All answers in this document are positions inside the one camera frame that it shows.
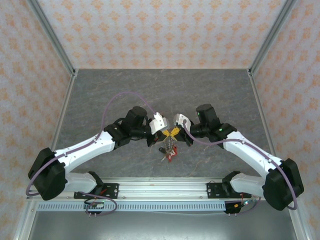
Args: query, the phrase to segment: purple cable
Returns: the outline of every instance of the purple cable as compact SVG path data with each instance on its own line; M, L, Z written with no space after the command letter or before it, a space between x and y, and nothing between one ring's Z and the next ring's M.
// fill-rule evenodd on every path
M107 199L107 200L109 200L109 201L111 201L111 202L114 203L114 209L112 209L111 211L107 211L107 212L104 212L104 213L97 214L97 215L95 215L96 217L101 217L101 216L105 216L105 215L112 214L112 213L114 213L114 212L117 210L117 208L118 208L117 202L116 202L115 200L113 200L112 198L110 198L110 197L94 195L94 194L91 194L91 193L85 193L85 192L83 192L83 191L80 191L79 193L81 193L81 194L83 194L83 195L90 196L90 197L95 197L95 198L98 198L98 199ZM88 208L89 208L90 206L92 206L93 203L94 203L94 202L92 202L90 205L88 205L88 206L86 207L86 209L85 209L85 213L88 214L89 216L90 216L90 213L88 212Z
M238 142L238 143L242 143L243 141L241 141L240 139L225 139L225 140L221 140L221 141L215 141L215 142L204 142L204 141L200 141L198 139L196 139L194 136L191 135L191 133L188 131L187 127L186 127L186 123L187 120L183 120L183 127L184 130L186 132L186 134L188 134L188 136L194 140L195 142L199 143L199 144L203 144L203 145L207 145L207 146L214 146L217 144L222 144L222 143L226 143L226 142ZM248 142L244 142L245 145L249 146L250 148L252 148L253 150L257 151L259 154L261 154L266 160L270 160L271 164L273 164L276 169L279 170L279 172L281 173L281 175L283 176L286 184L289 187L289 190L291 192L292 195L292 199L293 199L293 207L291 206L287 206L288 209L290 210L296 210L298 208L298 202L297 202L297 197L294 191L294 188L292 187L287 175L285 174L285 172L281 169L281 167L279 167L278 164L276 164L271 158L269 158L266 154L264 154L259 148L257 148L256 146L248 143Z
M82 150L82 149L85 149L86 147L90 146L91 144L93 144L101 135L101 133L103 132L104 130L104 125L105 125L105 120L106 120L106 116L107 116L107 111L109 109L109 106L110 104L113 102L113 100L122 95L122 94L133 94L133 95L136 95L138 96L146 105L147 107L152 111L153 114L156 114L156 112L152 109L152 107L147 103L147 101L142 97L140 96L138 93L136 92L133 92L133 91L123 91L123 92L120 92L118 94L116 94L113 98L111 98L111 100L107 103L107 105L105 106L105 109L104 109L104 112L103 112L103 115L102 115L102 120L101 120L101 127L100 127L100 131L99 133L97 134L97 136L95 137L95 139L93 139L92 141L86 143L85 145L82 145L82 146L79 146L73 150L70 150L70 151L67 151L66 152L66 155L68 154L72 154L74 152L77 152L79 150ZM33 196L37 196L39 195L40 193L39 192L36 192L36 193L30 193L30 188L32 186L32 184L34 183L35 179L39 176L39 174L46 168L48 167L50 164L52 164L54 161L58 160L59 158L62 158L64 156L66 156L64 153L59 155L59 156L56 156L54 158L52 158L50 161L48 161L45 165L43 165L34 175L33 177L31 178L28 186L26 187L26 190L25 190L25 194L28 196L28 197L33 197Z

